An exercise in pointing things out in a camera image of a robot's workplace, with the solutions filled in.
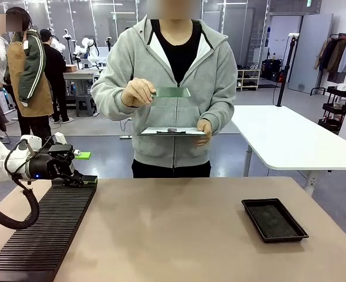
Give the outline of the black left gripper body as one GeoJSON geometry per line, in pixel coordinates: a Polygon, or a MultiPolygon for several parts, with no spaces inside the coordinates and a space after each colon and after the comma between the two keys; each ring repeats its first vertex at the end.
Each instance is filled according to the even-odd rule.
{"type": "Polygon", "coordinates": [[[75,171],[72,160],[73,155],[70,154],[51,156],[39,153],[27,163],[25,173],[34,180],[70,179],[75,171]]]}

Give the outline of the person's right hand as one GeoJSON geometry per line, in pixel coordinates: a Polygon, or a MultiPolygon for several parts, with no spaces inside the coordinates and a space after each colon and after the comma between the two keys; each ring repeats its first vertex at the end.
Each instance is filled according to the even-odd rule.
{"type": "Polygon", "coordinates": [[[154,85],[146,80],[134,78],[130,80],[121,94],[121,101],[127,107],[141,107],[149,105],[156,93],[154,85]]]}

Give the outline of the person's left hand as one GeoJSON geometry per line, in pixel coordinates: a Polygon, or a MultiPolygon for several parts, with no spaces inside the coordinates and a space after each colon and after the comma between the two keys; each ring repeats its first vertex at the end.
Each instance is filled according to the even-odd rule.
{"type": "Polygon", "coordinates": [[[204,146],[208,144],[212,137],[212,126],[209,120],[200,119],[197,122],[197,131],[203,132],[204,135],[199,137],[196,141],[197,146],[204,146]]]}

